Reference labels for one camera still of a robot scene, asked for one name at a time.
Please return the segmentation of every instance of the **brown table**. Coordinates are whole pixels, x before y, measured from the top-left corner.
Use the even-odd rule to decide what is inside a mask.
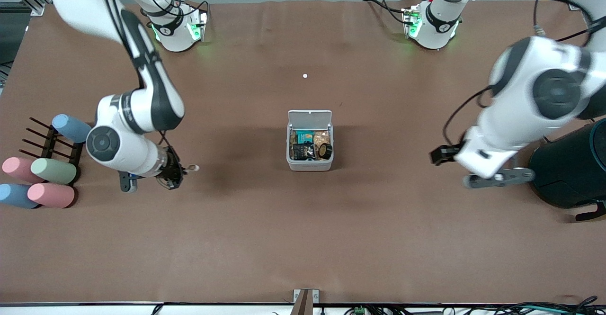
[[[446,118],[532,34],[532,2],[471,2],[439,52],[361,2],[212,8],[209,43],[161,51],[187,110],[169,139],[201,171],[124,194],[83,154],[74,207],[0,207],[0,302],[277,302],[301,287],[324,302],[604,302],[606,223],[568,224],[527,186],[467,190],[459,165],[429,163]],[[556,2],[539,19],[554,38],[584,26]],[[24,147],[29,116],[92,121],[136,84],[120,45],[47,7],[0,98],[0,159]],[[292,108],[333,110],[331,171],[289,171]]]

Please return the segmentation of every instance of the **white plastic box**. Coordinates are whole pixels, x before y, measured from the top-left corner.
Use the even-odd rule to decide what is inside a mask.
[[[333,112],[330,110],[291,110],[288,112],[286,127],[286,161],[293,171],[322,172],[330,170],[335,158],[335,139],[333,138]],[[292,131],[325,131],[330,134],[333,153],[328,160],[299,161],[290,158],[290,133]]]

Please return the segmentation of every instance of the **grey circular joint cover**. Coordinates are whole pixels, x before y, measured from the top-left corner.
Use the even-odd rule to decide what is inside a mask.
[[[97,160],[113,160],[120,148],[120,136],[110,127],[101,126],[93,129],[86,139],[86,148]]]
[[[579,104],[580,83],[571,73],[550,69],[536,78],[533,97],[541,115],[557,119],[570,114]]]

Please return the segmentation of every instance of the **dark green trash can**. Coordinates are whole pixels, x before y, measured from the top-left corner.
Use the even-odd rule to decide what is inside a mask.
[[[586,125],[535,151],[528,167],[537,195],[555,207],[606,200],[606,119]]]

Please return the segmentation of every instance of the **pink cup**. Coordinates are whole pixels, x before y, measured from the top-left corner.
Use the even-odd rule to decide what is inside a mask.
[[[27,190],[27,197],[46,207],[68,207],[76,197],[75,190],[70,186],[55,183],[37,183]]]
[[[41,183],[44,181],[41,177],[32,173],[33,160],[22,157],[9,157],[2,164],[2,170],[13,178],[29,183]]]

